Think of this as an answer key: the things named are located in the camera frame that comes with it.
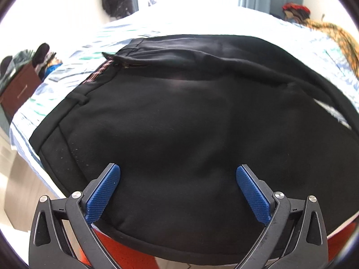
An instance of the metal screw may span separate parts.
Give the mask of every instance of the metal screw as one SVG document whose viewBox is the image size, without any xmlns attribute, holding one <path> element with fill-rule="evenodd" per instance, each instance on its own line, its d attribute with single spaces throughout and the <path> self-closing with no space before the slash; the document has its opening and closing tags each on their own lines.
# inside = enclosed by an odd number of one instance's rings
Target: metal screw
<svg viewBox="0 0 359 269">
<path fill-rule="evenodd" d="M 40 197 L 40 202 L 45 202 L 47 200 L 47 196 L 46 195 L 42 195 L 41 197 Z"/>
<path fill-rule="evenodd" d="M 310 195 L 308 198 L 311 202 L 317 202 L 317 198 L 313 195 Z"/>
<path fill-rule="evenodd" d="M 283 199 L 284 198 L 284 193 L 283 192 L 276 192 L 276 193 L 274 193 L 274 196 L 277 197 L 278 199 Z"/>
<path fill-rule="evenodd" d="M 79 198 L 81 196 L 81 192 L 80 191 L 75 191 L 71 196 L 72 196 L 72 198 L 77 199 L 77 198 Z"/>
</svg>

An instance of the wooden floor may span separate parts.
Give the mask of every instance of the wooden floor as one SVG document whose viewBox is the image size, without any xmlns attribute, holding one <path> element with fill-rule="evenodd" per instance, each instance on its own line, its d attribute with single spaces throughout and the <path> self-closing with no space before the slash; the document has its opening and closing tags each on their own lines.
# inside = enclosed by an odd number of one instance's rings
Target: wooden floor
<svg viewBox="0 0 359 269">
<path fill-rule="evenodd" d="M 159 269 L 233 269 L 236 265 L 199 266 L 156 258 Z"/>
<path fill-rule="evenodd" d="M 4 211 L 14 229 L 24 232 L 31 230 L 36 206 L 42 195 L 56 199 L 55 195 L 37 177 L 26 161 L 19 154 L 16 154 L 9 173 L 4 201 Z M 80 246 L 70 223 L 68 221 L 63 223 L 72 248 L 79 256 Z"/>
<path fill-rule="evenodd" d="M 17 152 L 11 150 L 8 140 L 9 138 L 0 128 L 0 224 L 11 227 L 11 223 L 4 211 L 4 204 L 6 187 Z"/>
</svg>

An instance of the red cloth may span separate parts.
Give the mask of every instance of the red cloth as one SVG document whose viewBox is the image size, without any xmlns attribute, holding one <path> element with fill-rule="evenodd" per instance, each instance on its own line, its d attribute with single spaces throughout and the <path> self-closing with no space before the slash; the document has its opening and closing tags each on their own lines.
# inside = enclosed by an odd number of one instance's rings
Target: red cloth
<svg viewBox="0 0 359 269">
<path fill-rule="evenodd" d="M 344 247 L 345 243 L 354 232 L 355 227 L 356 223 L 352 222 L 328 240 L 329 261 L 333 260 L 339 251 Z"/>
<path fill-rule="evenodd" d="M 344 247 L 345 243 L 348 241 L 349 237 L 354 232 L 355 226 L 356 223 L 352 222 L 351 224 L 346 226 L 345 229 L 343 229 L 328 240 L 329 261 L 334 259 L 334 257 L 339 253 L 339 251 Z M 159 269 L 157 262 L 153 256 L 132 250 L 114 241 L 103 233 L 100 233 L 96 230 L 95 232 L 99 237 L 100 241 L 102 242 L 103 246 L 123 269 Z M 82 251 L 80 261 L 87 265 L 90 265 L 89 261 L 87 260 Z"/>
<path fill-rule="evenodd" d="M 155 257 L 121 245 L 120 243 L 96 230 L 95 233 L 97 234 L 103 246 L 123 269 L 159 269 Z M 82 251 L 80 261 L 90 265 Z"/>
<path fill-rule="evenodd" d="M 308 14 L 311 13 L 311 11 L 306 6 L 295 4 L 295 3 L 287 3 L 287 4 L 284 4 L 282 7 L 283 10 L 288 10 L 290 8 L 293 8 L 296 10 L 302 9 L 302 10 L 306 11 Z"/>
</svg>

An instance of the yellow patterned cloth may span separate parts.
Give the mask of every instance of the yellow patterned cloth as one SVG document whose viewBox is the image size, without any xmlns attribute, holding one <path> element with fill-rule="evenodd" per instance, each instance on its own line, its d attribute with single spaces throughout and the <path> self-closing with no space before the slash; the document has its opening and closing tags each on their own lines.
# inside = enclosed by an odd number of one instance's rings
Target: yellow patterned cloth
<svg viewBox="0 0 359 269">
<path fill-rule="evenodd" d="M 330 22 L 306 19 L 304 25 L 311 29 L 320 30 L 333 39 L 340 47 L 355 76 L 359 78 L 359 44 L 354 37 L 343 28 Z"/>
</svg>

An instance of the clothing pile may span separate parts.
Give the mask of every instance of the clothing pile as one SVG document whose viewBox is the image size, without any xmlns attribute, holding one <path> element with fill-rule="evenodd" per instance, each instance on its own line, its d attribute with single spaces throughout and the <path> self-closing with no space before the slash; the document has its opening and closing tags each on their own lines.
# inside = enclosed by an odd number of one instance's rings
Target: clothing pile
<svg viewBox="0 0 359 269">
<path fill-rule="evenodd" d="M 330 22 L 306 19 L 303 25 L 319 30 L 333 39 L 338 44 L 356 77 L 359 78 L 359 44 L 350 33 Z"/>
<path fill-rule="evenodd" d="M 299 24 L 302 24 L 306 19 L 308 19 L 311 13 L 306 6 L 295 3 L 284 4 L 282 9 L 285 14 L 285 21 Z"/>
<path fill-rule="evenodd" d="M 47 43 L 41 44 L 36 52 L 25 49 L 15 56 L 9 55 L 0 64 L 0 88 L 5 88 L 22 67 L 28 63 L 32 63 L 35 72 L 44 81 L 51 72 L 62 65 L 62 60 L 56 58 L 56 53 L 50 50 Z"/>
<path fill-rule="evenodd" d="M 359 44 L 350 33 L 334 23 L 311 20 L 309 17 L 311 12 L 306 6 L 287 3 L 282 8 L 285 13 L 285 21 L 321 31 L 334 40 L 356 77 L 359 78 Z"/>
</svg>

